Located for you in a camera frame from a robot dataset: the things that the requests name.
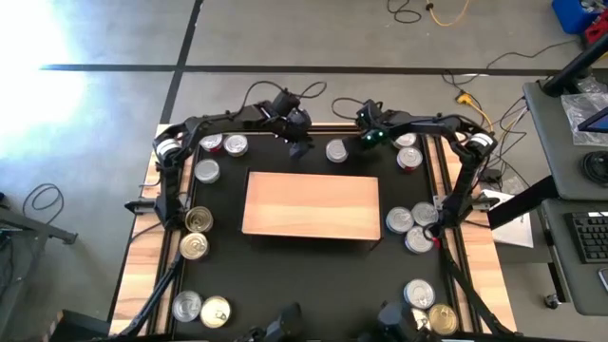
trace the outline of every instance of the desk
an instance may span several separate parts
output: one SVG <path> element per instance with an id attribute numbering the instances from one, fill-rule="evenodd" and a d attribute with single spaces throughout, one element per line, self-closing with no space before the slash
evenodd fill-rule
<path id="1" fill-rule="evenodd" d="M 558 265 L 563 270 L 565 277 L 571 279 L 566 280 L 567 288 L 564 290 L 572 296 L 572 302 L 577 312 L 608 315 L 608 293 L 598 275 L 598 270 L 608 265 L 580 263 L 572 235 L 562 218 L 563 214 L 585 212 L 590 208 L 592 208 L 591 210 L 608 211 L 608 204 L 547 199 L 542 203 L 541 208 L 555 244 Z"/>
<path id="2" fill-rule="evenodd" d="M 166 126 L 159 126 L 159 131 L 162 131 Z M 440 194 L 445 192 L 442 184 L 442 176 L 439 166 L 438 153 L 436 151 L 433 140 L 429 139 L 429 150 L 431 153 L 434 179 L 437 183 L 437 189 Z M 444 150 L 446 151 L 447 170 L 451 180 L 456 180 L 456 176 L 460 171 L 460 163 L 458 157 L 451 153 L 446 141 Z M 148 165 L 145 182 L 155 182 L 158 179 L 158 173 L 154 167 L 155 156 L 152 155 Z M 189 172 L 191 167 L 186 166 L 184 170 Z M 189 175 L 184 175 L 181 183 L 183 191 L 188 187 L 190 180 Z M 145 188 L 142 195 L 146 198 L 155 198 L 158 192 L 158 187 Z M 469 219 L 487 224 L 484 214 L 474 213 Z M 154 214 L 145 214 L 137 217 L 135 220 L 133 234 L 140 232 L 145 227 L 158 222 Z M 508 295 L 504 286 L 504 279 L 501 266 L 496 254 L 492 233 L 488 229 L 479 228 L 470 224 L 462 226 L 462 232 L 465 241 L 466 257 L 468 260 L 470 273 L 473 279 L 473 285 L 481 298 L 487 304 L 489 309 L 498 316 L 501 322 L 509 329 L 516 330 L 515 320 L 511 312 Z M 162 238 L 164 231 L 162 229 L 154 230 L 139 237 L 127 251 L 123 274 L 120 283 L 118 284 L 117 301 L 114 309 L 114 314 L 111 322 L 110 333 L 118 333 L 124 329 L 131 318 L 137 314 L 145 300 L 149 297 L 154 287 L 155 275 L 161 255 Z M 448 239 L 453 241 L 453 232 L 447 232 Z M 177 249 L 179 233 L 173 234 L 171 237 L 172 250 Z M 468 306 L 462 292 L 459 292 L 460 312 L 464 318 L 464 326 L 466 331 L 471 330 L 471 322 L 467 320 L 469 317 Z M 167 290 L 161 302 L 161 309 L 156 325 L 157 333 L 164 332 L 166 324 L 166 316 L 169 311 L 168 298 L 171 293 L 171 288 Z"/>
<path id="3" fill-rule="evenodd" d="M 565 213 L 606 208 L 608 191 L 582 175 L 580 160 L 589 152 L 608 148 L 574 145 L 561 98 L 544 94 L 539 83 L 525 84 L 523 94 L 539 133 L 551 175 L 490 211 L 490 226 L 500 227 L 541 205 L 544 222 L 553 240 L 548 243 L 553 259 L 549 263 L 549 271 L 558 298 L 562 302 L 569 301 L 571 295 L 580 314 L 608 315 L 608 294 L 600 287 L 598 277 L 601 264 L 580 262 L 563 218 Z"/>

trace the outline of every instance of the power cord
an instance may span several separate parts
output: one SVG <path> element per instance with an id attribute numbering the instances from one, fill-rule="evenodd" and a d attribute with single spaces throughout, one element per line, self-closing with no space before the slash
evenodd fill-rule
<path id="1" fill-rule="evenodd" d="M 440 27 L 447 28 L 447 27 L 450 27 L 450 26 L 458 23 L 465 16 L 466 9 L 468 9 L 469 3 L 470 3 L 470 0 L 466 0 L 465 6 L 463 7 L 463 10 L 461 10 L 460 14 L 458 14 L 458 16 L 456 17 L 456 19 L 454 19 L 453 22 L 447 23 L 447 24 L 442 23 L 439 21 L 439 19 L 437 19 L 437 16 L 435 15 L 435 12 L 433 11 L 433 8 L 435 7 L 435 5 L 433 3 L 431 3 L 430 0 L 427 0 L 426 10 L 428 10 L 428 12 L 430 13 L 430 17 L 433 18 L 433 21 L 435 22 L 435 24 L 439 25 Z"/>
<path id="2" fill-rule="evenodd" d="M 151 225 L 151 226 L 149 226 L 149 227 L 145 228 L 144 230 L 140 231 L 139 233 L 137 233 L 136 235 L 134 235 L 133 237 L 131 237 L 131 239 L 129 240 L 129 243 L 133 243 L 133 241 L 134 241 L 136 238 L 138 238 L 138 237 L 140 237 L 141 235 L 143 235 L 143 234 L 145 234 L 145 233 L 147 233 L 147 232 L 151 231 L 152 229 L 157 228 L 157 227 L 160 227 L 160 226 L 161 226 L 161 224 L 162 224 L 161 222 L 158 222 L 158 223 L 156 223 L 156 224 L 153 224 L 153 225 Z"/>
<path id="3" fill-rule="evenodd" d="M 335 98 L 332 101 L 332 113 L 333 115 L 335 115 L 336 117 L 340 118 L 340 119 L 344 119 L 344 120 L 356 120 L 357 118 L 353 118 L 353 117 L 348 117 L 346 115 L 340 114 L 337 111 L 335 111 L 335 104 L 340 102 L 340 101 L 349 101 L 352 103 L 356 103 L 359 105 L 363 105 L 364 103 L 362 101 L 359 101 L 357 99 L 354 98 L 350 98 L 350 97 L 339 97 L 339 98 Z"/>
<path id="4" fill-rule="evenodd" d="M 494 60 L 492 60 L 490 63 L 488 63 L 485 66 L 484 69 L 485 70 L 490 69 L 490 67 L 492 67 L 495 63 L 497 63 L 498 61 L 500 61 L 502 58 L 504 58 L 506 56 L 519 56 L 519 57 L 523 57 L 523 58 L 527 58 L 527 59 L 534 59 L 537 56 L 539 56 L 541 53 L 547 51 L 550 48 L 556 48 L 556 47 L 560 47 L 560 46 L 564 46 L 566 44 L 571 44 L 571 43 L 576 43 L 576 42 L 577 42 L 576 40 L 569 40 L 569 41 L 566 41 L 566 42 L 552 44 L 550 46 L 543 47 L 541 50 L 539 50 L 536 53 L 531 54 L 531 55 L 526 55 L 526 54 L 523 54 L 523 53 L 519 53 L 517 51 L 509 51 L 507 53 L 503 53 L 502 55 L 496 57 Z M 451 75 L 451 81 L 446 78 L 447 75 Z M 481 73 L 478 73 L 478 74 L 475 74 L 473 76 L 470 76 L 470 78 L 468 80 L 456 82 L 456 80 L 454 78 L 454 75 L 451 73 L 451 71 L 449 71 L 449 70 L 446 69 L 446 71 L 444 73 L 442 73 L 441 77 L 442 77 L 442 79 L 444 80 L 445 83 L 447 83 L 449 85 L 452 85 L 452 86 L 455 86 L 459 90 L 462 90 L 460 88 L 460 86 L 463 86 L 463 85 L 466 85 L 466 84 L 469 84 L 469 83 L 473 82 L 476 78 L 478 78 L 481 75 L 482 75 Z"/>
<path id="5" fill-rule="evenodd" d="M 55 196 L 55 198 L 47 204 L 36 205 L 40 196 L 45 194 L 47 191 L 51 191 L 51 190 L 54 190 L 56 192 L 57 195 Z M 51 206 L 55 205 L 55 203 L 59 202 L 59 209 L 57 209 L 57 212 L 55 212 L 55 214 L 47 222 L 45 222 L 45 224 L 51 224 L 55 219 L 57 219 L 59 214 L 61 214 L 61 212 L 64 211 L 64 194 L 61 192 L 59 187 L 57 187 L 57 185 L 55 185 L 53 183 L 43 183 L 43 184 L 36 186 L 33 190 L 31 190 L 29 192 L 29 194 L 26 196 L 26 199 L 23 201 L 23 204 L 21 205 L 21 213 L 25 217 L 28 216 L 26 208 L 28 206 L 29 199 L 32 196 L 33 196 L 33 199 L 31 200 L 31 204 L 29 205 L 29 207 L 35 211 L 46 210 L 46 209 L 50 208 Z"/>
<path id="6" fill-rule="evenodd" d="M 414 23 L 418 23 L 421 19 L 422 19 L 422 14 L 420 14 L 419 12 L 412 10 L 412 9 L 406 9 L 406 6 L 409 5 L 409 0 L 406 1 L 405 4 L 399 6 L 398 9 L 396 10 L 392 10 L 390 9 L 390 0 L 387 0 L 387 11 L 392 14 L 392 18 L 397 22 L 397 23 L 401 23 L 401 24 L 414 24 Z M 399 19 L 399 14 L 402 13 L 409 13 L 409 14 L 413 14 L 415 19 L 411 19 L 411 20 L 402 20 Z"/>
<path id="7" fill-rule="evenodd" d="M 254 82 L 253 84 L 251 84 L 249 86 L 249 88 L 247 89 L 247 91 L 245 92 L 245 97 L 243 98 L 243 102 L 240 105 L 240 108 L 237 111 L 237 115 L 240 114 L 240 112 L 243 110 L 243 108 L 245 107 L 245 105 L 247 104 L 247 99 L 249 98 L 249 93 L 256 87 L 259 85 L 267 85 L 267 86 L 274 86 L 275 88 L 277 88 L 279 91 L 286 91 L 287 88 L 283 87 L 281 85 L 276 84 L 275 82 L 272 81 L 257 81 Z M 319 86 L 322 85 L 321 90 L 319 90 L 317 93 L 313 94 L 313 95 L 306 95 L 306 93 L 311 90 L 312 88 L 314 88 L 315 86 Z M 317 81 L 314 82 L 312 84 L 310 84 L 309 86 L 306 87 L 306 89 L 304 89 L 304 91 L 302 91 L 301 94 L 299 95 L 295 95 L 298 99 L 314 99 L 317 98 L 319 96 L 321 96 L 321 94 L 323 94 L 325 92 L 325 90 L 327 89 L 327 82 L 324 81 Z"/>

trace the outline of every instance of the gold can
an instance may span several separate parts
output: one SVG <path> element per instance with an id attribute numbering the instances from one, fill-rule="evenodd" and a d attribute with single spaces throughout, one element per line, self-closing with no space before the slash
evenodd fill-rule
<path id="1" fill-rule="evenodd" d="M 446 304 L 435 304 L 428 311 L 430 327 L 438 334 L 449 336 L 458 330 L 458 317 Z"/>
<path id="2" fill-rule="evenodd" d="M 209 253 L 207 237 L 201 233 L 190 233 L 180 241 L 180 253 L 189 260 L 196 260 Z"/>
<path id="3" fill-rule="evenodd" d="M 200 321 L 207 328 L 215 329 L 226 324 L 230 318 L 230 304 L 226 298 L 214 295 L 202 303 Z"/>
<path id="4" fill-rule="evenodd" d="M 185 224 L 192 233 L 206 233 L 213 227 L 213 216 L 203 206 L 194 207 L 186 213 Z"/>

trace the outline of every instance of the wooden block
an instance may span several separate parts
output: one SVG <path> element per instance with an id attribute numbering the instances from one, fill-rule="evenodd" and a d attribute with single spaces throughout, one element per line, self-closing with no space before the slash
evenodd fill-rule
<path id="1" fill-rule="evenodd" d="M 380 230 L 377 178 L 249 175 L 244 234 L 378 240 Z"/>

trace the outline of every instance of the keyboard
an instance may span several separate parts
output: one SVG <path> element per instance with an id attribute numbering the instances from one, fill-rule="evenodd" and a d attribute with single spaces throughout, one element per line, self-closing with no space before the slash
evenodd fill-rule
<path id="1" fill-rule="evenodd" d="M 582 263 L 608 263 L 608 215 L 564 214 Z"/>

